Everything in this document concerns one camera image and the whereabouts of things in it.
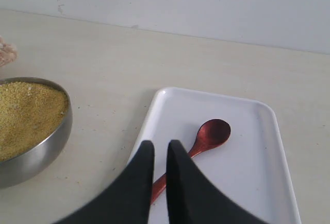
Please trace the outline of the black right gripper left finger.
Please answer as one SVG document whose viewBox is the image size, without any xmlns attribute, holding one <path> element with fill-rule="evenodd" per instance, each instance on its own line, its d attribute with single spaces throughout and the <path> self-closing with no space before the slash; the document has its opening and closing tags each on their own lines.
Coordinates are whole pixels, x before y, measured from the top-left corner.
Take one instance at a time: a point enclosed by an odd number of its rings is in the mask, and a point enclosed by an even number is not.
<svg viewBox="0 0 330 224">
<path fill-rule="evenodd" d="M 96 198 L 57 223 L 148 223 L 154 145 L 143 141 L 121 174 Z"/>
</svg>

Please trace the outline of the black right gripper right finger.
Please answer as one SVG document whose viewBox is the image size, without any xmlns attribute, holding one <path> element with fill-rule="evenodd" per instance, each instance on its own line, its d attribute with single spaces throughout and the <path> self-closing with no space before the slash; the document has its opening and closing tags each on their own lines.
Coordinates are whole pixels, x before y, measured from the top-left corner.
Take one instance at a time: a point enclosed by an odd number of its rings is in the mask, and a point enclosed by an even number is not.
<svg viewBox="0 0 330 224">
<path fill-rule="evenodd" d="M 219 191 L 178 140 L 168 145 L 166 175 L 169 223 L 265 223 Z"/>
</svg>

